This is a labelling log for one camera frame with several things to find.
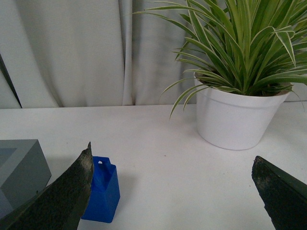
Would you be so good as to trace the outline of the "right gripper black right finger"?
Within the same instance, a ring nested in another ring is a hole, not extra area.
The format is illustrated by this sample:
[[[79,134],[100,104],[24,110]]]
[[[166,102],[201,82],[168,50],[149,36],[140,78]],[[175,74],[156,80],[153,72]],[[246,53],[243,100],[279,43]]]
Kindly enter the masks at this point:
[[[252,166],[252,180],[277,230],[307,228],[307,185],[261,156]]]

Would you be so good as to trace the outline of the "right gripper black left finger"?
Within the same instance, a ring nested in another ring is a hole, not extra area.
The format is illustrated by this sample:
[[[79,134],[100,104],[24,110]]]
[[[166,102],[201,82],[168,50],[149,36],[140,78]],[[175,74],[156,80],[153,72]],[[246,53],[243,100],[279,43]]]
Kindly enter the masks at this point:
[[[91,145],[53,183],[0,221],[2,230],[75,230],[91,195]]]

